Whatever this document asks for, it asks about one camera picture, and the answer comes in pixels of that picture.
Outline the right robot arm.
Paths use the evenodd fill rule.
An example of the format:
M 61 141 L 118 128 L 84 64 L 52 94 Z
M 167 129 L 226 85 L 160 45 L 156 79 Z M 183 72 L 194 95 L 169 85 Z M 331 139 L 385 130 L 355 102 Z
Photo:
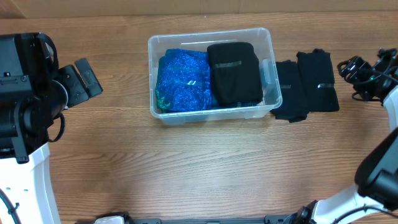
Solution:
M 374 65 L 354 56 L 337 69 L 352 84 L 355 100 L 381 102 L 389 118 L 388 137 L 359 165 L 353 185 L 300 208 L 284 223 L 351 223 L 397 210 L 397 49 L 380 49 L 377 56 Z

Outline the black garment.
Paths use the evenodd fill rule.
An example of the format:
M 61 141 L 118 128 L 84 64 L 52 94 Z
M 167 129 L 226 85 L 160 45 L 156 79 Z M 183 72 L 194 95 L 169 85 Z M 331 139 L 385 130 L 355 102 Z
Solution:
M 207 48 L 211 89 L 220 106 L 258 104 L 263 90 L 259 59 L 248 42 L 226 42 Z
M 303 121 L 309 113 L 307 97 L 296 62 L 286 60 L 277 62 L 282 104 L 271 111 L 276 119 L 287 120 L 290 123 Z
M 314 49 L 311 53 L 298 52 L 296 56 L 309 111 L 339 111 L 330 53 Z

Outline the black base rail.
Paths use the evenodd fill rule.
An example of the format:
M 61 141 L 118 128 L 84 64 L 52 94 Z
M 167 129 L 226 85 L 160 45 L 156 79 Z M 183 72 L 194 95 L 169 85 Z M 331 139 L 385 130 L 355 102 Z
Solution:
M 78 221 L 78 224 L 98 223 L 130 223 L 130 224 L 282 224 L 293 223 L 296 214 L 290 215 L 266 215 L 264 218 L 222 218 L 222 219 L 184 219 L 184 220 L 161 220 L 158 218 L 132 219 L 131 217 L 114 215 L 99 218 L 95 221 Z

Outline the clear plastic storage bin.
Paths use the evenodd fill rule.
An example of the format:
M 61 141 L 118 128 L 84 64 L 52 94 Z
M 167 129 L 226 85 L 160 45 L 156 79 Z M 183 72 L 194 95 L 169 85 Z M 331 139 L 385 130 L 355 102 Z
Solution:
M 248 42 L 259 59 L 263 90 L 262 101 L 255 106 L 220 108 L 181 113 L 162 113 L 157 107 L 155 86 L 159 60 L 168 49 L 185 49 L 204 52 L 212 44 Z M 199 32 L 191 34 L 154 35 L 148 40 L 150 112 L 166 125 L 181 125 L 199 121 L 224 119 L 263 118 L 282 104 L 279 77 L 275 64 L 270 32 L 262 27 L 251 29 Z

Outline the sparkly blue fabric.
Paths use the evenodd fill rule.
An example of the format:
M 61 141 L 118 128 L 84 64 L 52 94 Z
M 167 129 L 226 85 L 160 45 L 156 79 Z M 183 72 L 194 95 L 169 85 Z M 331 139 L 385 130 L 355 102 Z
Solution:
M 157 107 L 163 113 L 211 109 L 208 54 L 184 49 L 166 50 L 159 60 L 155 95 Z

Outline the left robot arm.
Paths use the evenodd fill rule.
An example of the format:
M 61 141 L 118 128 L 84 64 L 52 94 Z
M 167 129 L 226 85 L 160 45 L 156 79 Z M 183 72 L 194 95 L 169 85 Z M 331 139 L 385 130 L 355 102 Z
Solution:
M 59 223 L 48 129 L 63 112 L 100 95 L 87 59 L 61 67 L 41 32 L 1 36 L 1 221 Z

